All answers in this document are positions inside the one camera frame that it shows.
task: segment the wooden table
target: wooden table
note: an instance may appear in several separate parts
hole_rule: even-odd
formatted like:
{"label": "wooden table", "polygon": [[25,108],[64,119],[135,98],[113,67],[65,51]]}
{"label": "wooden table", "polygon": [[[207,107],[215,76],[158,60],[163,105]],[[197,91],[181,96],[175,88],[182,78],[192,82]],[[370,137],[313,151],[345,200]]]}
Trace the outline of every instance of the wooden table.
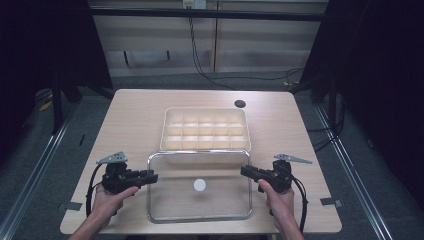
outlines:
{"label": "wooden table", "polygon": [[[173,107],[235,108],[246,102],[244,111],[250,133],[252,165],[272,169],[278,153],[313,161],[292,163],[293,175],[305,185],[308,214],[305,232],[328,233],[341,230],[334,205],[322,206],[320,199],[331,197],[320,165],[303,124],[293,95],[283,92],[194,91],[194,90],[119,90],[111,103],[97,140],[81,174],[72,202],[83,203],[80,211],[68,210],[61,224],[65,234],[73,233],[85,219],[85,195],[96,161],[124,151],[128,168],[147,168],[147,159],[159,150],[165,112]],[[95,183],[104,173],[101,167]],[[112,218],[102,233],[117,234],[255,234],[274,233],[273,218],[265,206],[266,195],[253,188],[253,213],[247,220],[196,223],[153,224],[147,217],[147,188],[142,187]],[[295,217],[300,221],[301,196],[294,187]]]}

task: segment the hand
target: hand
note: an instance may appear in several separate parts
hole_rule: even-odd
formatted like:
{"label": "hand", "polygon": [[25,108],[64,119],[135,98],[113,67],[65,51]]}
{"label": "hand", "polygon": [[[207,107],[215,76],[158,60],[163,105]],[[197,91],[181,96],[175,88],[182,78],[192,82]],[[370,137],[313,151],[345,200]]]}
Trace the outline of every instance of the hand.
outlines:
{"label": "hand", "polygon": [[133,196],[137,191],[137,187],[131,187],[121,193],[112,194],[106,191],[103,185],[99,184],[96,188],[91,214],[69,239],[93,239],[97,233],[109,224],[112,216],[122,208],[123,201]]}
{"label": "hand", "polygon": [[294,191],[287,190],[280,194],[274,191],[271,185],[263,179],[258,181],[267,195],[266,206],[274,215],[274,225],[284,239],[303,239],[303,235],[294,218]]}

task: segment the gray carpet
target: gray carpet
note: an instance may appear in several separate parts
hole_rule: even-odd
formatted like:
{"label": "gray carpet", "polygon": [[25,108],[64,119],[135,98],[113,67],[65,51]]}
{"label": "gray carpet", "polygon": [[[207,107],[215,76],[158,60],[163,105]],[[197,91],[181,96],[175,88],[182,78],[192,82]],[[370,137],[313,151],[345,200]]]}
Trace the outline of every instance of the gray carpet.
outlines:
{"label": "gray carpet", "polygon": [[[220,76],[246,76],[276,78],[284,73],[226,73]],[[295,82],[300,75],[290,77]],[[292,85],[284,85],[286,79],[254,80],[224,79],[214,80],[237,90],[284,91]],[[131,77],[113,79],[119,88],[162,88],[162,89],[226,89],[213,84],[198,74],[168,75],[154,77]],[[66,239],[59,226],[64,212],[57,210],[62,202],[69,201],[79,180],[85,161],[91,151],[104,116],[110,104],[101,96],[81,89],[83,99],[70,120],[67,132],[61,141],[54,158],[43,176],[41,185],[31,201],[13,239]],[[320,129],[315,105],[309,92],[295,95],[299,110],[307,129]],[[51,109],[38,112],[34,109],[28,120],[28,131],[22,133],[21,142],[8,157],[9,164],[1,170],[1,217],[14,203],[22,189],[31,168],[46,146],[52,129]],[[347,109],[342,141],[354,162],[371,197],[386,219],[395,239],[424,239],[424,215],[416,206],[404,187],[387,169],[378,151],[367,144],[367,137],[360,126],[352,119]],[[310,132],[312,144],[327,139],[325,132]],[[306,239],[377,239],[358,198],[337,158],[331,144],[317,153],[330,192],[335,199],[343,202],[338,213],[343,229],[337,234],[306,234]],[[125,236],[99,235],[96,239],[124,239]]]}

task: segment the white plastic tray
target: white plastic tray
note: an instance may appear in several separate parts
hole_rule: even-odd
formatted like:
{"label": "white plastic tray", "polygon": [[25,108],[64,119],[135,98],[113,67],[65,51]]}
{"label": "white plastic tray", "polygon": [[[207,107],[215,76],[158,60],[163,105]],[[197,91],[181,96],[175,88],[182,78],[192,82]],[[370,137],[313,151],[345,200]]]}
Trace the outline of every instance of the white plastic tray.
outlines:
{"label": "white plastic tray", "polygon": [[238,108],[170,108],[161,150],[244,149],[250,151],[246,115]]}

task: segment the small round object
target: small round object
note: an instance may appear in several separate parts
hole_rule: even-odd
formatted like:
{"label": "small round object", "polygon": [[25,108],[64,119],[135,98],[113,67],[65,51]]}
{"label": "small round object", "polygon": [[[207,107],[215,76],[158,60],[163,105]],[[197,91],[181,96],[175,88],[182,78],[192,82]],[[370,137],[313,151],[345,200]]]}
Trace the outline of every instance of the small round object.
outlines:
{"label": "small round object", "polygon": [[205,190],[206,188],[206,182],[203,179],[196,179],[196,181],[194,181],[194,189],[196,189],[196,191],[198,192],[202,192],[203,190]]}
{"label": "small round object", "polygon": [[246,107],[246,102],[243,100],[237,100],[234,102],[234,105],[236,105],[238,108],[244,108]]}

